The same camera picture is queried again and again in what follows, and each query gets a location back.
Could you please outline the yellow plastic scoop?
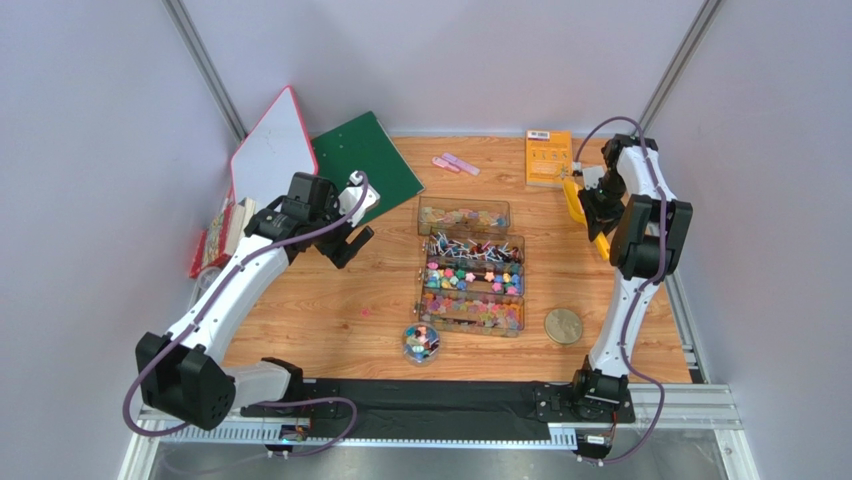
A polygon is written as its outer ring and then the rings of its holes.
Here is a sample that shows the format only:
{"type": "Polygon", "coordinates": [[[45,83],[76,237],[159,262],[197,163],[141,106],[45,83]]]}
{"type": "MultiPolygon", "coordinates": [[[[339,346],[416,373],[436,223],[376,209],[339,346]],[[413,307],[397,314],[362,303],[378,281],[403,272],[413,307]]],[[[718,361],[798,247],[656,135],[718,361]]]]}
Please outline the yellow plastic scoop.
{"type": "MultiPolygon", "coordinates": [[[[573,180],[565,179],[562,181],[562,190],[567,201],[570,217],[583,227],[588,227],[585,212],[578,196],[581,190],[580,186],[573,180]]],[[[604,261],[610,260],[610,243],[603,233],[599,233],[591,243],[604,261]]]]}

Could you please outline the gold round tin lid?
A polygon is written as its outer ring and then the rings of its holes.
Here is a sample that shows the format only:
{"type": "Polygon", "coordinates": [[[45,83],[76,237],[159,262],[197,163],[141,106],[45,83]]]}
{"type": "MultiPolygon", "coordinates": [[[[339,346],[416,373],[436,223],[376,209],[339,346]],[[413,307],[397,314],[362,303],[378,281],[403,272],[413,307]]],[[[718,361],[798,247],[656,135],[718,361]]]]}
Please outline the gold round tin lid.
{"type": "Polygon", "coordinates": [[[548,337],[560,345],[577,343],[584,331],[580,316],[567,308],[551,310],[545,316],[544,328],[548,337]]]}

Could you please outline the clear round plastic jar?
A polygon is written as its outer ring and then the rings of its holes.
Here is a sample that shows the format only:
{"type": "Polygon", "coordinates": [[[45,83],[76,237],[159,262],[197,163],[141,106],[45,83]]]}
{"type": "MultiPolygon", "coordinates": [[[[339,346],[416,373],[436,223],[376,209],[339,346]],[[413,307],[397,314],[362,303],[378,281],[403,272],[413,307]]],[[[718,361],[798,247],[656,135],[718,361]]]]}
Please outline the clear round plastic jar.
{"type": "Polygon", "coordinates": [[[428,323],[415,323],[408,326],[402,334],[402,354],[411,364],[417,366],[432,363],[441,348],[439,332],[428,323]]]}

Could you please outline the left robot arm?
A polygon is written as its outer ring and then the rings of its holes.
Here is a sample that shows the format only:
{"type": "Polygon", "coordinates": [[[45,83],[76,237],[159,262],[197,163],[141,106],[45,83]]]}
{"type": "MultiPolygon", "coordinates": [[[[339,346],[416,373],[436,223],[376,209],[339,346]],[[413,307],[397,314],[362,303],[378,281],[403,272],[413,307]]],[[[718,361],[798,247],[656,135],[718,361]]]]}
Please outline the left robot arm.
{"type": "Polygon", "coordinates": [[[224,368],[239,327],[271,283],[302,252],[314,247],[343,268],[372,238],[357,229],[380,201],[367,174],[354,171],[344,189],[323,177],[296,173],[286,194],[258,210],[237,250],[208,290],[166,333],[145,334],[135,349],[138,377],[125,396],[187,427],[212,430],[234,409],[283,400],[295,367],[264,359],[224,368]]]}

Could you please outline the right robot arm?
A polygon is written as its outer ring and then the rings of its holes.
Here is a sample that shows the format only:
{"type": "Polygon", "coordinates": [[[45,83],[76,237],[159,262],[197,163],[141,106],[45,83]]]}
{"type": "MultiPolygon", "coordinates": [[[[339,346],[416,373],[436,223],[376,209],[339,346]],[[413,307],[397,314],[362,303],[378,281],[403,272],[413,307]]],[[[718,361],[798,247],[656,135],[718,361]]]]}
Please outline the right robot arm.
{"type": "Polygon", "coordinates": [[[577,193],[590,241],[605,240],[615,283],[601,333],[575,373],[569,400],[587,421],[628,402],[632,353],[645,312],[680,260],[693,216],[666,184],[654,140],[617,134],[602,148],[601,175],[577,193]]]}

